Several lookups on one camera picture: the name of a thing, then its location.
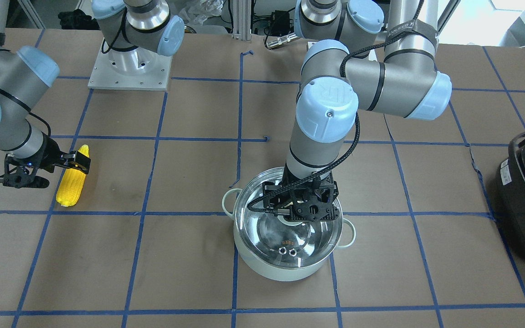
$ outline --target pot lid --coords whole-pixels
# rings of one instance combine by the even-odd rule
[[[273,214],[252,212],[248,203],[263,194],[261,183],[279,184],[283,168],[259,174],[242,190],[235,204],[236,228],[252,254],[279,268],[296,269],[324,260],[335,249],[342,231],[342,216],[333,221],[301,222],[293,225]],[[340,202],[335,200],[341,212]]]

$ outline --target plastic bag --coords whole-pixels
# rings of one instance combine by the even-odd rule
[[[179,12],[187,25],[203,25],[213,16],[222,14],[224,0],[191,0]]]

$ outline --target white pot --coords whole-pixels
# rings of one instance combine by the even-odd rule
[[[248,185],[244,187],[244,191],[242,189],[231,189],[227,191],[224,197],[222,198],[222,208],[224,212],[235,222],[233,227],[234,241],[236,244],[236,249],[238,249],[240,257],[244,260],[244,262],[252,270],[254,270],[256,273],[260,274],[263,277],[272,280],[278,280],[280,282],[293,282],[294,280],[306,278],[312,275],[317,270],[319,270],[319,268],[321,268],[321,266],[325,263],[325,260],[327,260],[327,258],[329,257],[329,255],[331,255],[334,249],[350,247],[356,239],[356,229],[352,222],[344,218],[343,215],[339,215],[338,218],[334,221],[323,223],[316,222],[313,224],[310,222],[306,222],[300,227],[294,227],[291,225],[280,223],[281,221],[278,218],[274,217],[257,218],[257,215],[270,214],[260,214],[251,212],[246,208],[246,205],[252,199],[261,195],[261,183],[263,181],[275,181],[275,183],[277,183],[281,180],[282,176],[283,168],[274,168],[262,172],[262,174],[259,174],[257,177],[252,179],[252,181],[250,181]],[[238,197],[234,206],[234,211],[230,213],[225,208],[224,203],[226,198],[233,193],[237,193]],[[334,205],[340,210],[341,214],[341,204],[337,199],[335,200]],[[267,226],[270,226],[271,228],[275,227],[277,228],[277,230],[280,229],[281,232],[278,232],[277,235],[284,234],[285,231],[290,232],[290,229],[295,229],[299,231],[305,231],[305,229],[317,231],[317,236],[321,237],[321,239],[319,239],[320,247],[311,247],[312,245],[308,245],[308,243],[305,242],[303,245],[300,245],[300,253],[298,253],[297,255],[289,255],[289,253],[282,253],[283,255],[281,255],[277,251],[279,249],[278,246],[264,248],[267,247],[267,244],[273,244],[272,241],[277,241],[280,239],[277,239],[277,236],[275,236],[273,233],[269,233],[268,231],[266,231],[264,235],[259,235],[258,233],[252,235],[252,224],[260,224],[262,220],[266,220],[265,222],[267,223]],[[352,230],[352,241],[350,241],[350,243],[346,245],[338,245],[338,243],[340,242],[341,231],[343,227],[342,223],[348,225]],[[250,237],[246,233],[246,228],[244,226],[245,224],[251,225]],[[257,229],[255,230],[258,232],[261,227],[257,225],[256,228]],[[319,229],[325,229],[325,232],[319,232]],[[261,240],[263,239],[270,239],[271,242],[265,244],[264,242],[261,242]],[[310,251],[310,253],[312,254],[309,255],[305,253],[304,251],[307,251],[307,249],[312,249]]]

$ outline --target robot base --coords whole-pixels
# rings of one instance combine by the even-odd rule
[[[143,48],[129,52],[98,50],[88,87],[103,90],[167,91],[171,57]]]

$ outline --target corn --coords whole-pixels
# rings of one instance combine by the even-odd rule
[[[89,156],[88,145],[82,145],[78,151]],[[56,201],[64,207],[75,205],[80,198],[85,178],[86,174],[77,169],[66,170],[56,193]]]

